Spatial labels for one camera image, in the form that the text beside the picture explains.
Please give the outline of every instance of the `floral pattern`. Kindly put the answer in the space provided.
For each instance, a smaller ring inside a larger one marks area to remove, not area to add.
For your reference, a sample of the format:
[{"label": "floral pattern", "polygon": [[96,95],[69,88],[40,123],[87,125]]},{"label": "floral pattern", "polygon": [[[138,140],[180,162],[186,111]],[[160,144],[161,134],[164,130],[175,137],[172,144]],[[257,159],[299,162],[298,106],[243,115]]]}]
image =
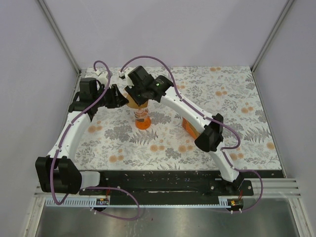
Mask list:
[{"label": "floral pattern", "polygon": [[[123,95],[126,82],[119,68],[110,68]],[[154,77],[167,76],[161,67],[147,67]],[[177,87],[189,99],[212,114],[224,116],[224,123],[241,137],[241,146],[228,151],[241,169],[281,169],[258,92],[249,67],[172,67]],[[85,77],[96,77],[88,68]],[[182,118],[172,109],[149,102],[151,126],[139,130],[133,111],[99,108],[78,146],[75,165],[80,170],[150,169],[216,170],[211,153],[199,150],[182,127]],[[227,146],[235,136],[224,129]]]}]

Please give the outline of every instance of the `gray wall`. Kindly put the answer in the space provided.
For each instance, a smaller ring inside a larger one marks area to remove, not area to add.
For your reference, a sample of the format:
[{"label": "gray wall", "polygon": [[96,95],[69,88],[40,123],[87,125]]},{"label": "gray wall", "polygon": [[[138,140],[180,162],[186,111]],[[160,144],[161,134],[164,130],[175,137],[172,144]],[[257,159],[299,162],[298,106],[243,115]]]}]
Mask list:
[{"label": "gray wall", "polygon": [[[286,0],[46,0],[82,68],[252,65]],[[143,65],[157,65],[144,60]]]},{"label": "gray wall", "polygon": [[256,72],[281,157],[316,228],[316,1],[294,4]]},{"label": "gray wall", "polygon": [[35,0],[2,0],[0,32],[0,235],[17,237],[76,75]]}]

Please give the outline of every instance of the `clear plastic bottle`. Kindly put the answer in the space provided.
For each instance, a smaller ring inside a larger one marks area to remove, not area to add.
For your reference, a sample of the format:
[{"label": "clear plastic bottle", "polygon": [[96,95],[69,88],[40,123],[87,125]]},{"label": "clear plastic bottle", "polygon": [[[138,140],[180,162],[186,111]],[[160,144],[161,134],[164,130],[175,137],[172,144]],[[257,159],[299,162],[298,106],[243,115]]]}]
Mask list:
[{"label": "clear plastic bottle", "polygon": [[136,127],[140,130],[145,130],[149,128],[152,124],[152,121],[148,114],[148,102],[141,106],[138,106],[129,95],[126,98],[129,100],[127,106],[132,108],[134,111]]}]

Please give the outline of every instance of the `metal floor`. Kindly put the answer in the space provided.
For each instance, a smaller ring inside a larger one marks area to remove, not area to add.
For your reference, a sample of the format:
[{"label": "metal floor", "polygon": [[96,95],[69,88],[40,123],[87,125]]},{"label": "metal floor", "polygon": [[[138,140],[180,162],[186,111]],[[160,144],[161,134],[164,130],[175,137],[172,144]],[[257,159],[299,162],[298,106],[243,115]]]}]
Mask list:
[{"label": "metal floor", "polygon": [[[132,217],[136,209],[105,212]],[[285,199],[263,199],[250,212],[231,215],[206,208],[147,208],[137,221],[94,215],[89,209],[44,207],[37,237],[299,237]]]}]

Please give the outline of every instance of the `cable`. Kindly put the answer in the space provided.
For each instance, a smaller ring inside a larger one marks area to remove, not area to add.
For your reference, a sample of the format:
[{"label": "cable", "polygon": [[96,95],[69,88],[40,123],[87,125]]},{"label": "cable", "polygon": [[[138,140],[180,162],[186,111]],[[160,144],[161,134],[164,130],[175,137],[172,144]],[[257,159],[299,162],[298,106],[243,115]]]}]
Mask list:
[{"label": "cable", "polygon": [[134,202],[136,203],[137,205],[137,215],[132,217],[132,218],[124,218],[124,217],[119,217],[119,216],[114,216],[114,215],[111,215],[111,214],[108,214],[108,213],[104,213],[104,212],[101,212],[101,211],[97,211],[95,210],[97,213],[101,214],[101,215],[105,215],[105,216],[109,216],[109,217],[113,217],[113,218],[116,218],[116,219],[119,219],[119,220],[123,220],[123,221],[134,221],[134,220],[137,220],[140,216],[140,206],[139,206],[139,203],[138,201],[136,200],[136,198],[130,194],[128,191],[124,190],[124,189],[119,189],[119,188],[111,188],[111,187],[88,187],[88,188],[85,188],[85,189],[105,189],[105,190],[118,190],[118,191],[121,191],[123,193],[126,193],[128,196],[130,196]]},{"label": "cable", "polygon": [[231,131],[231,132],[236,136],[236,138],[237,138],[237,145],[235,145],[235,146],[233,146],[233,147],[222,147],[222,148],[221,148],[221,151],[222,151],[222,153],[223,153],[223,155],[224,155],[224,157],[225,157],[225,160],[227,161],[227,163],[230,165],[230,167],[231,167],[232,169],[234,169],[235,171],[241,172],[241,173],[244,173],[244,172],[252,172],[252,173],[254,173],[254,174],[256,174],[256,175],[258,176],[258,178],[259,178],[259,180],[260,180],[260,184],[261,184],[261,191],[260,191],[259,198],[258,198],[258,200],[255,202],[255,204],[253,204],[253,205],[252,205],[251,207],[249,207],[249,208],[246,208],[245,210],[243,210],[243,212],[244,212],[244,211],[249,211],[249,210],[251,210],[252,208],[254,208],[254,207],[258,204],[258,202],[261,200],[262,194],[263,194],[263,182],[262,182],[261,176],[260,176],[259,173],[258,173],[257,171],[255,171],[255,170],[250,170],[250,169],[242,170],[242,169],[237,169],[237,168],[235,168],[235,167],[233,166],[233,164],[229,161],[229,159],[228,159],[226,153],[224,152],[224,150],[232,150],[232,149],[236,149],[236,148],[238,148],[238,147],[240,146],[241,140],[240,140],[240,137],[239,137],[238,133],[237,133],[236,131],[234,131],[231,127],[229,127],[229,126],[223,124],[222,122],[219,122],[219,121],[217,121],[217,120],[215,120],[215,119],[213,119],[213,118],[210,118],[210,117],[205,116],[202,112],[200,112],[198,109],[196,109],[196,108],[195,108],[193,105],[191,105],[188,101],[186,101],[185,99],[183,99],[183,97],[181,96],[181,93],[178,91],[177,84],[176,84],[176,80],[174,79],[174,76],[173,76],[171,70],[170,70],[170,69],[168,68],[168,66],[167,66],[163,61],[161,61],[160,59],[155,58],[155,57],[152,57],[152,56],[146,56],[146,55],[137,56],[137,57],[134,57],[134,58],[132,58],[131,60],[129,60],[127,63],[125,63],[125,64],[122,66],[120,72],[123,72],[123,70],[125,69],[125,67],[126,67],[129,63],[131,63],[131,62],[133,62],[134,60],[139,59],[139,58],[150,58],[150,59],[153,59],[153,60],[156,60],[156,61],[160,62],[160,63],[166,68],[166,70],[168,71],[168,73],[169,73],[169,75],[170,75],[170,77],[171,77],[171,79],[172,79],[172,82],[173,82],[173,85],[174,85],[174,90],[175,90],[177,96],[178,96],[185,104],[187,104],[191,109],[193,109],[195,112],[197,112],[197,113],[198,113],[199,115],[201,115],[202,117],[205,117],[207,120],[210,120],[210,121],[212,121],[212,122],[215,122],[215,123],[217,123],[217,124],[219,124],[219,125],[221,125],[221,126],[227,128],[229,131]]},{"label": "cable", "polygon": [[55,152],[53,161],[52,161],[51,166],[50,166],[50,173],[49,173],[50,191],[51,191],[52,198],[53,198],[53,200],[54,200],[54,202],[55,202],[56,205],[61,205],[61,204],[65,201],[66,197],[68,196],[68,194],[66,194],[66,195],[63,197],[63,199],[59,202],[59,201],[57,200],[57,198],[56,198],[55,189],[54,189],[54,166],[55,166],[55,163],[56,163],[56,160],[57,160],[57,156],[58,156],[58,154],[59,154],[59,152],[60,152],[60,149],[61,149],[61,147],[62,147],[62,145],[63,145],[63,142],[64,142],[64,140],[65,140],[65,137],[66,137],[66,135],[67,135],[69,129],[74,125],[74,122],[75,122],[77,119],[79,119],[81,115],[83,115],[85,112],[87,112],[87,111],[88,111],[89,109],[91,109],[93,106],[95,106],[95,105],[102,99],[102,97],[105,95],[105,92],[108,90],[108,88],[109,88],[109,86],[110,86],[110,81],[111,81],[111,76],[112,76],[112,74],[111,74],[111,71],[110,71],[108,65],[106,65],[104,62],[98,60],[98,61],[96,61],[96,62],[94,63],[94,68],[95,68],[95,64],[96,64],[96,63],[102,63],[102,64],[106,67],[106,69],[107,69],[107,71],[108,71],[108,78],[109,78],[109,79],[108,79],[108,83],[107,83],[107,85],[106,85],[104,91],[102,92],[102,94],[98,97],[98,99],[96,99],[91,105],[89,105],[86,109],[84,109],[81,113],[79,113],[79,114],[71,121],[71,123],[66,127],[66,129],[65,129],[65,131],[64,131],[64,133],[63,133],[63,135],[62,135],[62,137],[61,137],[61,139],[60,139],[60,141],[59,141],[58,149],[57,149],[56,152]]}]

